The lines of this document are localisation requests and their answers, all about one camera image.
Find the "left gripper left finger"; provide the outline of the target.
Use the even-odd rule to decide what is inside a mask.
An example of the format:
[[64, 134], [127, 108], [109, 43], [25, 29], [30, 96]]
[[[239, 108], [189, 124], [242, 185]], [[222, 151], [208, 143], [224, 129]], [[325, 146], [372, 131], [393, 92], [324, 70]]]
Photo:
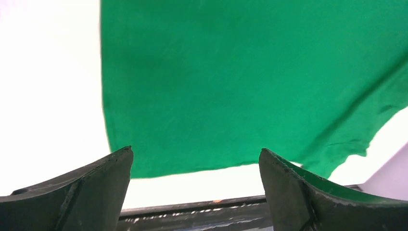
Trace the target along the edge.
[[127, 146], [0, 199], [3, 231], [113, 231], [130, 181]]

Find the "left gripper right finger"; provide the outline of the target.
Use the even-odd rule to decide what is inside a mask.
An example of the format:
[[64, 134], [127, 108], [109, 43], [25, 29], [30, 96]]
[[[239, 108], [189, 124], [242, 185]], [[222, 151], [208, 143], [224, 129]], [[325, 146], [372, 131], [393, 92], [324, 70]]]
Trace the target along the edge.
[[276, 231], [406, 231], [408, 203], [360, 192], [262, 149], [259, 169]]

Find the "green t shirt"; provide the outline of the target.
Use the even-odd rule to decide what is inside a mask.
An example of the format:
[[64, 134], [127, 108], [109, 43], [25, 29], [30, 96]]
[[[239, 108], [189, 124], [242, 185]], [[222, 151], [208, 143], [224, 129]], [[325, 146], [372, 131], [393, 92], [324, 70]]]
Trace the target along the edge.
[[102, 99], [131, 176], [258, 162], [327, 178], [408, 105], [405, 0], [103, 0]]

